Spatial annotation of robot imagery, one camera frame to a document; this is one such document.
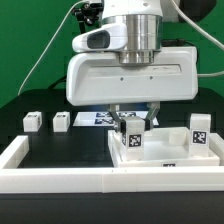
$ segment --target small white block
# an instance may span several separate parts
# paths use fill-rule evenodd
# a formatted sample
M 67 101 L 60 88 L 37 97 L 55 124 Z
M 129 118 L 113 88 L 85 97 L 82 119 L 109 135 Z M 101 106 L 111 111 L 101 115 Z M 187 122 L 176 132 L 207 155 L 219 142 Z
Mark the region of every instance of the small white block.
M 42 125 L 41 112 L 29 112 L 23 119 L 24 132 L 37 132 Z
M 190 129 L 210 131 L 211 115 L 210 114 L 192 114 Z
M 140 117 L 123 117 L 126 121 L 127 133 L 141 133 L 145 131 L 145 121 Z
M 210 114 L 192 114 L 189 138 L 189 156 L 208 156 Z
M 70 125 L 70 113 L 58 112 L 53 119 L 54 132 L 67 132 Z
M 169 143 L 175 146 L 186 144 L 187 133 L 185 130 L 171 130 L 169 133 Z

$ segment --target green wall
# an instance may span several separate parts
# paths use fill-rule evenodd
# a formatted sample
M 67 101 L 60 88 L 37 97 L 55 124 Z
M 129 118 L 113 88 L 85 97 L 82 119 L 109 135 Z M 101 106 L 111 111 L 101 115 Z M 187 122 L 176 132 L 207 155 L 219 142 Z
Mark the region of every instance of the green wall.
M 74 0 L 0 1 L 0 107 L 16 97 L 32 65 L 61 23 Z M 200 26 L 224 43 L 224 1 L 218 0 L 213 12 Z M 59 36 L 24 90 L 47 88 L 66 74 L 73 55 L 72 38 L 79 34 L 76 19 L 69 17 Z M 199 47 L 199 73 L 224 70 L 223 52 L 187 24 L 164 25 L 164 38 L 185 38 Z M 224 95 L 224 77 L 203 78 L 199 85 Z

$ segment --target black tabletop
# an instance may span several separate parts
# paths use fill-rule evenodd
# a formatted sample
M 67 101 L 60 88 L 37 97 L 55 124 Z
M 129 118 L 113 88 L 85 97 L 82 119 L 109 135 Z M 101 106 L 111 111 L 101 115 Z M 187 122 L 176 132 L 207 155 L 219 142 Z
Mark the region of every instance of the black tabletop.
M 19 168 L 112 167 L 107 148 L 108 127 L 72 127 L 54 133 L 56 112 L 105 111 L 104 106 L 73 107 L 64 90 L 24 92 L 0 109 L 0 152 L 23 132 L 28 112 L 41 111 L 43 125 L 28 133 L 30 152 Z M 146 104 L 122 105 L 121 110 L 147 110 Z M 159 127 L 189 126 L 191 113 L 212 115 L 211 132 L 224 137 L 224 98 L 200 89 L 192 101 L 162 102 Z M 143 192 L 112 194 L 0 195 L 1 223 L 223 223 L 224 192 Z

